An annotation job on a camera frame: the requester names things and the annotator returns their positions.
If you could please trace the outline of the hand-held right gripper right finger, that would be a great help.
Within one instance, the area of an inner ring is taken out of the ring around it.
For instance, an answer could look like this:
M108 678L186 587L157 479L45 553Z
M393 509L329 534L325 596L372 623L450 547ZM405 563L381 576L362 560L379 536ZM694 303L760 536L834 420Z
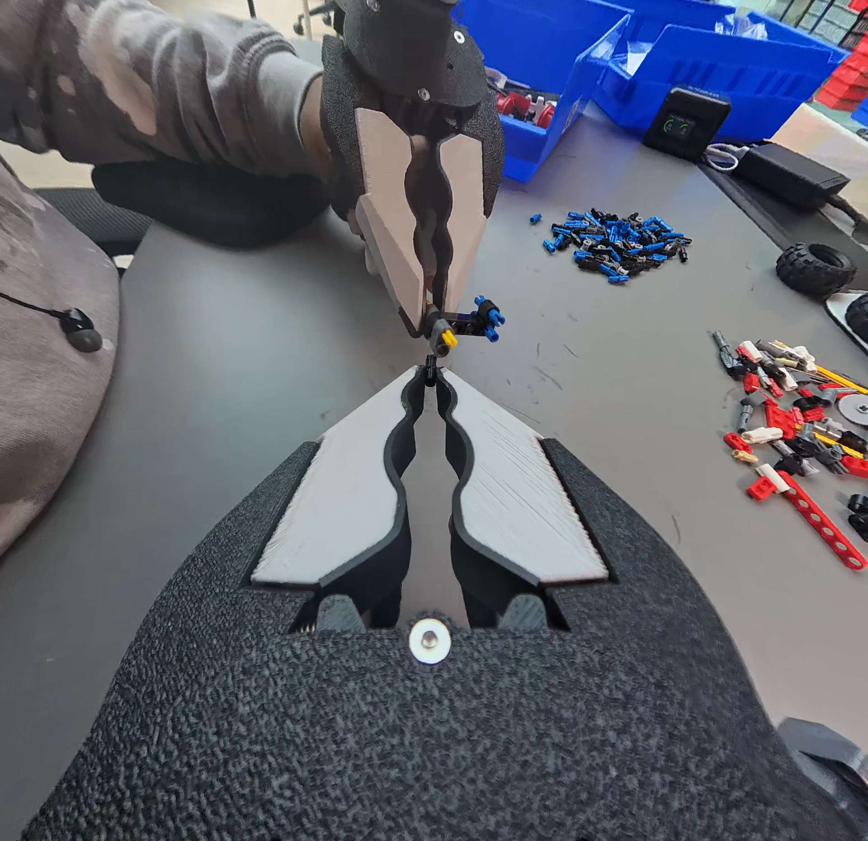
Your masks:
M566 629L550 593L609 580L604 554L543 437L449 369L436 383L451 497L450 560L472 628L496 628L515 598Z

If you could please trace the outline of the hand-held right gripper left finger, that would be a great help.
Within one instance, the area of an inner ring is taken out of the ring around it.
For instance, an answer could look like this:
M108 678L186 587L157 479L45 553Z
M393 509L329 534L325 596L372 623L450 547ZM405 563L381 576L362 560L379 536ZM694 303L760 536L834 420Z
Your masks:
M425 369L412 366L325 432L251 573L257 587L346 595L393 628L410 565L403 475L416 456Z

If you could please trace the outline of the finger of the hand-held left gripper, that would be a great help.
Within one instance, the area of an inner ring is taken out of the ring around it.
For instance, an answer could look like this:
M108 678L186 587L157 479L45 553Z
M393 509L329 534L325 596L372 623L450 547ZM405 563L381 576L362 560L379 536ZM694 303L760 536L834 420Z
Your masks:
M379 110L354 112L363 191L354 209L367 271L382 280L412 337L424 333L425 270L418 256L418 217L406 194L410 137Z
M432 296L440 311L455 312L487 226L481 142L463 134L439 141L433 175Z

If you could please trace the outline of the small black blue brick assembly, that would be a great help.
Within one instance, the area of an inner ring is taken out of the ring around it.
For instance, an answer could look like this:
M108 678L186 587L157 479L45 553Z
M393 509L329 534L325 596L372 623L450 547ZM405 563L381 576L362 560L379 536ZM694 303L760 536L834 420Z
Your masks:
M428 341L429 352L436 358L448 356L462 336L482 336L492 343L497 342L505 316L495 302L483 295L476 296L474 304L474 310L462 313L444 312L426 303L422 334Z

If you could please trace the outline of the person's left forearm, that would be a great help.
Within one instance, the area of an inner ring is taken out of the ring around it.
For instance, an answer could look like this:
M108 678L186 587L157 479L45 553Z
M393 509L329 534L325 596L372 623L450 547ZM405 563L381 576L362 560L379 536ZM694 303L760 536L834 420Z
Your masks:
M301 121L320 68L265 22L147 0L1 0L1 135L105 165L161 157L316 174Z

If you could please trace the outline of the grey desk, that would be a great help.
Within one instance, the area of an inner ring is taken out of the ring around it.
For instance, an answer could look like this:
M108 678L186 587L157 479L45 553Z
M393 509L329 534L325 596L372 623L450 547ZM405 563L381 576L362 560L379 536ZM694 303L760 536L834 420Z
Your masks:
M569 211L658 216L693 239L624 285L542 240ZM736 406L709 334L805 345L866 380L825 311L781 285L778 249L698 168L598 112L530 184L502 185L469 287L508 323L463 342L462 379L575 453L678 554L774 724L866 748L866 574L791 506L751 501L722 433ZM361 248L325 213L252 252L163 227L121 282L118 364L45 516L2 558L2 839L59 781L170 576L244 496L424 353Z

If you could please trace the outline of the heap of red brick parts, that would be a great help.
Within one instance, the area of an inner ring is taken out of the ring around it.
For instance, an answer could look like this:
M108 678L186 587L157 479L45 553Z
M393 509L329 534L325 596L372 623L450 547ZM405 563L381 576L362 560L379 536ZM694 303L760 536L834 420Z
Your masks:
M514 119L542 130L549 128L558 99L519 89L499 90L495 94L496 110L503 118Z

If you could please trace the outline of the blue storage bin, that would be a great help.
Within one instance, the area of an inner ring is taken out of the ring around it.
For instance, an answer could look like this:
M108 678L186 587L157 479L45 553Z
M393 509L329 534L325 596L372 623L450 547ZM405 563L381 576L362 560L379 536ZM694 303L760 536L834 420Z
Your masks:
M534 177L584 113L631 17L630 9L600 0L459 0L452 18L486 67L558 96L547 128L501 117L505 177Z
M730 98L719 141L772 138L839 65L815 47L667 26L629 73L616 54L591 94L622 128L644 135L669 90L697 87Z
M630 41L651 42L670 25L715 32L718 22L735 8L703 0L597 0L631 13L624 35Z
M745 18L754 24L762 24L769 42L824 50L829 54L829 62L835 65L840 65L851 54L850 51L819 39L805 30L793 28L760 12L749 11L745 14Z

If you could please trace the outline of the pile of blue black pins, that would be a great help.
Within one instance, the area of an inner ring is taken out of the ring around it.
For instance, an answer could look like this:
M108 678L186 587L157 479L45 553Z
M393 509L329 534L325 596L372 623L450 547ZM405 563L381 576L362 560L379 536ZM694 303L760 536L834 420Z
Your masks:
M542 249L550 255L570 254L581 271L598 273L613 285L624 285L667 261L689 261L693 239L658 216L626 217L597 208L569 211L553 222Z

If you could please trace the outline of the black power station with display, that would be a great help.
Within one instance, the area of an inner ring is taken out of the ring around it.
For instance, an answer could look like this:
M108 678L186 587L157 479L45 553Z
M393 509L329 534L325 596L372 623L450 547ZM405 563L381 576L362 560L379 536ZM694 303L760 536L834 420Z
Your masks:
M697 163L732 109L730 98L697 87L672 87L645 132L653 150Z

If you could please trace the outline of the pile of mixed brick pieces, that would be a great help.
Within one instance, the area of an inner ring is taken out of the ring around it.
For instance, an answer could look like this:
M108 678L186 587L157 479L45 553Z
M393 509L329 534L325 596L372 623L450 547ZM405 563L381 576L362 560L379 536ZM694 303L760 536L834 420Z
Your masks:
M807 485L825 475L866 481L866 428L847 422L835 405L841 395L866 393L866 387L818 365L804 346L762 339L732 344L720 331L709 336L721 368L741 387L737 419L722 443L733 461L754 472L745 495L755 502L787 501L775 471L791 475L866 558L866 492L845 501L849 529L843 529Z

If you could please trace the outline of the red perforated beam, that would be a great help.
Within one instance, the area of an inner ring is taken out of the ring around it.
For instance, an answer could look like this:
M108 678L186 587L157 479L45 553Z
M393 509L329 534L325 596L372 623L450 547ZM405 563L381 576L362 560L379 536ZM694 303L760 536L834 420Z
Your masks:
M819 505L809 497L804 489L789 474L775 471L786 489L781 496L786 499L800 517L819 536L819 539L848 569L854 572L866 572L867 560L849 539L830 520Z

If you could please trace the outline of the person's grey hoodie torso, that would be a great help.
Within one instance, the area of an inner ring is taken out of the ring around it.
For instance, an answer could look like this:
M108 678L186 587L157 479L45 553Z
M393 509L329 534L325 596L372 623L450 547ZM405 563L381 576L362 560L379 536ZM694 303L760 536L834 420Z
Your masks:
M2 163L2 294L78 309L104 341L81 352L56 318L2 298L2 552L49 503L90 432L114 367L119 286L111 258Z

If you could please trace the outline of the black power adapter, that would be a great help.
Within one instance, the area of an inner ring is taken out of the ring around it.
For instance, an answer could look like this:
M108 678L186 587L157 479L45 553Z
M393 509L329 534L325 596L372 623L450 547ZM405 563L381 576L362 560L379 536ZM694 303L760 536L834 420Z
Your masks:
M830 203L851 181L829 166L771 141L750 146L733 174L803 211Z

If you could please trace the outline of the red storage bins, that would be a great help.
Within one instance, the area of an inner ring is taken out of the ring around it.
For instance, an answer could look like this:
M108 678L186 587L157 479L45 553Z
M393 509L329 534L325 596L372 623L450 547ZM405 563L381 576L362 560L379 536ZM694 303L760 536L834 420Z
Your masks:
M867 54L853 51L819 87L813 99L835 111L854 113L867 96Z

